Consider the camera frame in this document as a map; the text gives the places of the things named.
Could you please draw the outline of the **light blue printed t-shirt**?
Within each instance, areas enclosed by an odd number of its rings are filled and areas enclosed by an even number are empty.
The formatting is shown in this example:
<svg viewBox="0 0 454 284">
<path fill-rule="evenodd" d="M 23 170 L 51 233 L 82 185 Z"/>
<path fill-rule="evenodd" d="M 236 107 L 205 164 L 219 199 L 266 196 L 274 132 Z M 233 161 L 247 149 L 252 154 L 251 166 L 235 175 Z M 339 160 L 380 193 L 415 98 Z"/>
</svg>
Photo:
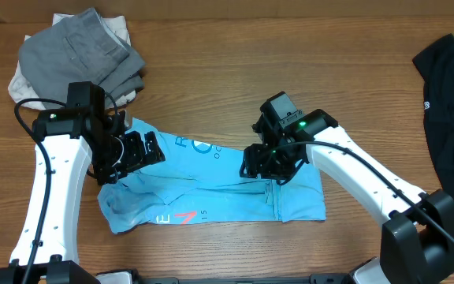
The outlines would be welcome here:
<svg viewBox="0 0 454 284">
<path fill-rule="evenodd" d="M 326 220 L 320 173 L 312 165 L 279 185 L 241 177 L 240 150 L 160 132 L 138 119 L 132 129 L 154 132 L 166 159 L 101 188 L 99 207 L 115 234 L 144 223 Z"/>
</svg>

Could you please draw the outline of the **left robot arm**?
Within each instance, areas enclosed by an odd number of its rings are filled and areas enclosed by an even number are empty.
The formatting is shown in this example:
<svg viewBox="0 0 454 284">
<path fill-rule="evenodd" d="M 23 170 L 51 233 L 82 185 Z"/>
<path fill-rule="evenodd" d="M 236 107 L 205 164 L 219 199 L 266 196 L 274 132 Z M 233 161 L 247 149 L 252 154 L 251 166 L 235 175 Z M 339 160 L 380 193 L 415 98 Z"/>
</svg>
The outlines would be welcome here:
<svg viewBox="0 0 454 284">
<path fill-rule="evenodd" d="M 79 265 L 77 228 L 84 180 L 114 184 L 165 161 L 154 132 L 130 129 L 128 115 L 108 115 L 110 95 L 92 82 L 68 86 L 65 102 L 39 112 L 24 129 L 35 141 L 35 177 L 23 230 L 0 284 L 143 282 L 135 269 L 92 275 Z"/>
</svg>

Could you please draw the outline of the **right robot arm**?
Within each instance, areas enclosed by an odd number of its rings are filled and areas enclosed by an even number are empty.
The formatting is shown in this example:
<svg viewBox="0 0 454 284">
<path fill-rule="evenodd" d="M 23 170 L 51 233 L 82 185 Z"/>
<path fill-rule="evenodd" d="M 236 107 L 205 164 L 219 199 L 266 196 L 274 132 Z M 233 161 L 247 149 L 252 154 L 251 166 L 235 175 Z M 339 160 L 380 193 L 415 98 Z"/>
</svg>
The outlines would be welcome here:
<svg viewBox="0 0 454 284">
<path fill-rule="evenodd" d="M 454 273 L 454 200 L 431 194 L 385 168 L 324 110 L 304 114 L 285 92 L 260 107 L 240 176 L 291 181 L 305 163 L 349 192 L 381 227 L 381 250 L 348 273 L 312 275 L 312 283 L 427 284 Z"/>
</svg>

